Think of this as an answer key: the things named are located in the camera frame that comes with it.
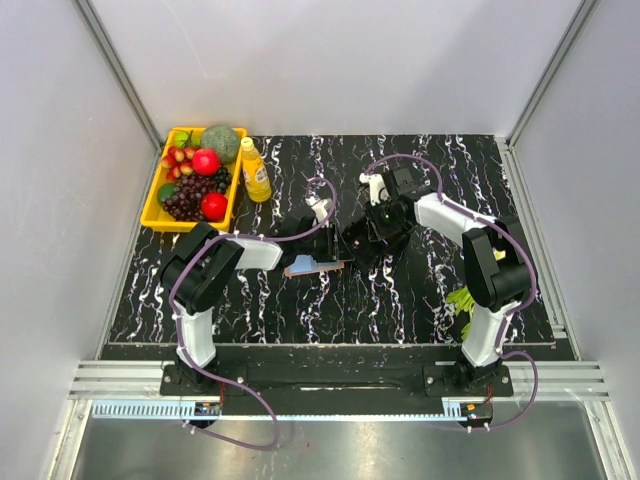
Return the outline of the pink leather card holder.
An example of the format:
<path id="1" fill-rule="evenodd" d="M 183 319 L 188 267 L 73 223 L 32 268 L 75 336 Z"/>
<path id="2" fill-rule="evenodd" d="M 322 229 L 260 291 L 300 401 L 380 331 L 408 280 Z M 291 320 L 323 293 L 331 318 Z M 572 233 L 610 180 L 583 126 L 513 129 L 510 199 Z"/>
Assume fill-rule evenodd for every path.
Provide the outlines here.
<path id="1" fill-rule="evenodd" d="M 318 262 L 312 256 L 298 255 L 295 261 L 284 269 L 286 277 L 311 275 L 314 273 L 341 270 L 345 266 L 343 261 Z"/>

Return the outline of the black card box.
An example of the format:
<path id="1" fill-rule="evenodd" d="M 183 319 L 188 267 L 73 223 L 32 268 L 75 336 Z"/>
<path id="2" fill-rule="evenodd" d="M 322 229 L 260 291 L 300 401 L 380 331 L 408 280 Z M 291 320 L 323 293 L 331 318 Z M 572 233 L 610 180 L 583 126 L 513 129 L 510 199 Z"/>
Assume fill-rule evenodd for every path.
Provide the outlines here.
<path id="1" fill-rule="evenodd" d="M 341 236 L 353 256 L 353 262 L 362 273 L 377 267 L 388 255 L 399 255 L 408 245 L 412 229 L 401 231 L 389 238 L 378 238 L 373 225 L 362 217 L 349 224 Z"/>

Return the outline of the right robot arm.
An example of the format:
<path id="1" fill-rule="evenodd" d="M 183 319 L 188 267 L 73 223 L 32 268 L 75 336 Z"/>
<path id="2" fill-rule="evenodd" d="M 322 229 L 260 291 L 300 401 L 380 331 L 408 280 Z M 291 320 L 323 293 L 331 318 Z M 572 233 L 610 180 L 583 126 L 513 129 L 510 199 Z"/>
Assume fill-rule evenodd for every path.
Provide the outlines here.
<path id="1" fill-rule="evenodd" d="M 389 245 L 420 226 L 462 249 L 465 284 L 475 306 L 462 343 L 467 363 L 456 369 L 454 379 L 462 393 L 480 394 L 491 382 L 487 367 L 499 359 L 506 326 L 537 289 L 519 220 L 472 211 L 417 180 L 407 168 L 362 173 L 359 182 L 368 188 L 365 212 L 376 241 Z"/>

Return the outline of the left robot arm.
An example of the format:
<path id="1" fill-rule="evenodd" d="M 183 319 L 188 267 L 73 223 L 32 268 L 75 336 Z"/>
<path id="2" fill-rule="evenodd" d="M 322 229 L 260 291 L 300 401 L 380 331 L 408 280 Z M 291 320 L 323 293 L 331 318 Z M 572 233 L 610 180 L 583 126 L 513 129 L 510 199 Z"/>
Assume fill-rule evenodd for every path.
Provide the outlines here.
<path id="1" fill-rule="evenodd" d="M 284 221 L 270 236 L 224 233 L 199 222 L 164 261 L 161 282 L 177 315 L 177 355 L 187 364 L 182 383 L 205 395 L 217 381 L 213 307 L 239 270 L 281 271 L 289 276 L 341 269 L 353 260 L 336 225 L 311 217 Z"/>

